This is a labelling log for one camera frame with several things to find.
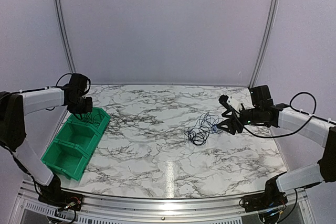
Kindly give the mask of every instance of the white wall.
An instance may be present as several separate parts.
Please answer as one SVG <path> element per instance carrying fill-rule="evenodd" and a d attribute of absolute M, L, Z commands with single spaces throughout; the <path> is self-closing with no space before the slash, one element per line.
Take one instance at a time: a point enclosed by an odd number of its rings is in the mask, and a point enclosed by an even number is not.
<path fill-rule="evenodd" d="M 336 0 L 280 0 L 258 85 L 267 84 L 276 103 L 299 91 L 315 95 L 316 114 L 336 119 Z M 309 97 L 297 108 L 312 111 Z M 278 135 L 284 131 L 274 129 Z M 294 135 L 278 140 L 290 169 L 317 162 L 323 153 L 313 141 Z M 318 224 L 335 223 L 336 183 L 308 189 Z"/>
<path fill-rule="evenodd" d="M 61 44 L 53 0 L 0 0 L 0 90 L 55 84 L 68 66 Z M 62 113 L 40 111 L 26 117 L 29 142 L 38 155 Z M 0 223 L 7 223 L 23 174 L 0 148 Z"/>
<path fill-rule="evenodd" d="M 271 0 L 61 0 L 94 83 L 247 86 Z"/>

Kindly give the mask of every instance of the robotic arm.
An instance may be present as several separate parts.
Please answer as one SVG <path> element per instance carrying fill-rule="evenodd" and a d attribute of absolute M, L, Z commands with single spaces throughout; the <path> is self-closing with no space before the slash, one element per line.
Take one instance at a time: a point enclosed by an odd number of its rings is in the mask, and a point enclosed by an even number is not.
<path fill-rule="evenodd" d="M 267 86 L 252 88 L 250 94 L 253 109 L 245 109 L 232 97 L 226 95 L 220 97 L 220 104 L 227 109 L 222 116 L 227 119 L 218 124 L 218 128 L 234 135 L 246 129 L 245 125 L 280 127 L 315 141 L 324 148 L 324 154 L 317 164 L 271 178 L 266 182 L 263 193 L 244 196 L 242 206 L 245 210 L 251 212 L 280 206 L 282 202 L 288 202 L 285 195 L 288 190 L 310 188 L 323 181 L 336 181 L 336 124 L 330 119 L 324 120 L 306 112 L 297 111 L 283 103 L 273 105 Z"/>
<path fill-rule="evenodd" d="M 61 190 L 60 179 L 43 164 L 26 139 L 24 117 L 47 108 L 67 106 L 73 114 L 92 112 L 90 79 L 78 73 L 64 86 L 18 92 L 0 92 L 0 146 L 10 151 L 19 168 L 30 175 L 41 192 L 39 201 L 61 206 L 74 195 Z"/>

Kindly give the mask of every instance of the white marble surface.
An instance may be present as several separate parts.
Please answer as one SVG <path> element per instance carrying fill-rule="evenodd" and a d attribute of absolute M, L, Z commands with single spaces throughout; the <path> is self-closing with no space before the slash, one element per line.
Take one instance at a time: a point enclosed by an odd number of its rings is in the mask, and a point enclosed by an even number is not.
<path fill-rule="evenodd" d="M 286 170 L 273 139 L 243 132 L 210 135 L 203 146 L 183 131 L 204 112 L 220 115 L 218 98 L 232 95 L 251 107 L 245 88 L 199 86 L 93 86 L 93 105 L 111 121 L 80 182 L 62 186 L 97 194 L 197 198 L 264 189 Z M 258 134 L 267 128 L 250 127 Z"/>

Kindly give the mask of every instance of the vertical metal post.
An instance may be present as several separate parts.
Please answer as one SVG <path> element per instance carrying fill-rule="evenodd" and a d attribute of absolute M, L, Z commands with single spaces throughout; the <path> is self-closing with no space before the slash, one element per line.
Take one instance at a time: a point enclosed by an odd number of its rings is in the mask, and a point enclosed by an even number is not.
<path fill-rule="evenodd" d="M 265 32 L 264 32 L 264 36 L 262 38 L 262 42 L 260 45 L 260 49 L 259 49 L 259 53 L 258 53 L 258 58 L 251 76 L 251 80 L 249 83 L 249 88 L 252 88 L 255 86 L 260 70 L 261 70 L 261 65 L 263 64 L 263 60 L 266 54 L 266 49 L 267 49 L 267 45 L 268 45 L 268 40 L 271 34 L 271 30 L 272 30 L 272 26 L 275 20 L 275 15 L 276 15 L 276 11 L 277 11 L 277 7 L 278 7 L 278 3 L 279 0 L 271 0 L 271 5 L 269 8 L 269 12 L 268 12 L 268 18 L 267 18 L 267 23 L 266 23 L 266 28 L 265 28 Z"/>
<path fill-rule="evenodd" d="M 64 47 L 64 52 L 65 52 L 65 55 L 66 55 L 66 58 L 67 58 L 69 70 L 70 70 L 71 73 L 75 73 L 76 72 L 76 67 L 75 67 L 75 63 L 73 61 L 74 59 L 72 57 L 71 48 L 70 48 L 70 44 L 69 44 L 69 41 L 68 41 L 67 32 L 66 32 L 66 29 L 65 29 L 65 23 L 64 23 L 64 19 L 63 19 L 61 1 L 60 0 L 54 0 L 54 2 L 55 2 L 57 22 L 58 22 L 60 35 L 61 35 L 61 39 L 62 39 L 62 43 L 63 43 L 63 47 Z"/>

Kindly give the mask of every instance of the green plastic tray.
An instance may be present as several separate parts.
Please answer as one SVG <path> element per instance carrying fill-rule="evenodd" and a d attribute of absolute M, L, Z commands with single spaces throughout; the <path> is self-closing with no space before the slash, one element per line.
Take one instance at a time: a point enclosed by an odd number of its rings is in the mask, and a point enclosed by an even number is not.
<path fill-rule="evenodd" d="M 92 125 L 75 122 L 66 122 L 56 135 L 54 141 L 76 146 L 90 157 L 95 151 L 102 134 L 99 134 Z"/>
<path fill-rule="evenodd" d="M 79 181 L 90 158 L 76 146 L 53 141 L 41 160 L 53 172 Z"/>
<path fill-rule="evenodd" d="M 87 126 L 92 126 L 99 134 L 103 134 L 111 116 L 102 108 L 93 108 L 91 115 L 84 115 L 82 120 L 77 119 L 74 115 L 68 118 L 68 122 L 81 123 Z"/>

